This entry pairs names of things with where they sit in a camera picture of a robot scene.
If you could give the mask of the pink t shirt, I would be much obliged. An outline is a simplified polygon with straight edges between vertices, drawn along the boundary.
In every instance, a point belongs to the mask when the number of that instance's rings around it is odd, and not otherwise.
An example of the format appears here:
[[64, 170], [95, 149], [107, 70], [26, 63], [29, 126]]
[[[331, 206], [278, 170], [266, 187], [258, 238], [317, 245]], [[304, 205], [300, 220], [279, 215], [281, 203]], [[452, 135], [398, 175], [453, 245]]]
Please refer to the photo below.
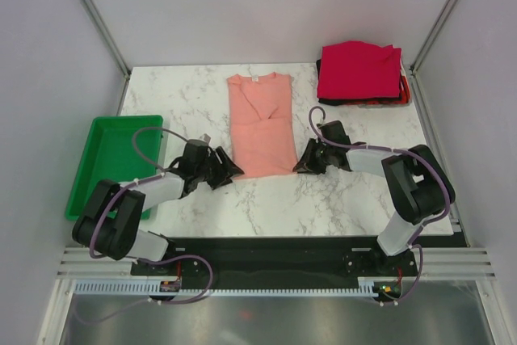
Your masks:
[[242, 179], [292, 173], [297, 155], [291, 82], [279, 73], [227, 79], [233, 160], [244, 171]]

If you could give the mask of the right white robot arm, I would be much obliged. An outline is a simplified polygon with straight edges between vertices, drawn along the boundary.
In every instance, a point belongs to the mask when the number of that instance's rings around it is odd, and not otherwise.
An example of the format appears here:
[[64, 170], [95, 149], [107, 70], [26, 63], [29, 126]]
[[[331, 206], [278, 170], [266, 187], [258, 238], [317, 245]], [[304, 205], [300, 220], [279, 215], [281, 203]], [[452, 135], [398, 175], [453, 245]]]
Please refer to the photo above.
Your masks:
[[426, 225], [446, 217], [456, 193], [435, 155], [427, 145], [392, 150], [364, 142], [352, 143], [338, 120], [320, 125], [292, 171], [323, 175], [328, 166], [368, 173], [386, 180], [395, 208], [385, 229], [377, 236], [370, 254], [372, 270], [388, 275]]

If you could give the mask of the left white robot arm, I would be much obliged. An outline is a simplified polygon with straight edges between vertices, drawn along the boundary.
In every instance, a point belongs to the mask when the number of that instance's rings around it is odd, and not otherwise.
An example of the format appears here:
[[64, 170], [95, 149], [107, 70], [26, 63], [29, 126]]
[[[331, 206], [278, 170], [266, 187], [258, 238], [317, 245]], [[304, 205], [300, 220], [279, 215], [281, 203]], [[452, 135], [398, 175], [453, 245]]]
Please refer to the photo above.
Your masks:
[[128, 257], [138, 239], [148, 240], [144, 258], [158, 274], [168, 275], [175, 270], [178, 257], [167, 249], [165, 238], [140, 231], [142, 213], [189, 196], [201, 183], [216, 190], [242, 175], [244, 170], [222, 147], [189, 140], [183, 154], [158, 174], [126, 183], [99, 181], [74, 224], [72, 239], [88, 247], [92, 258], [114, 260]]

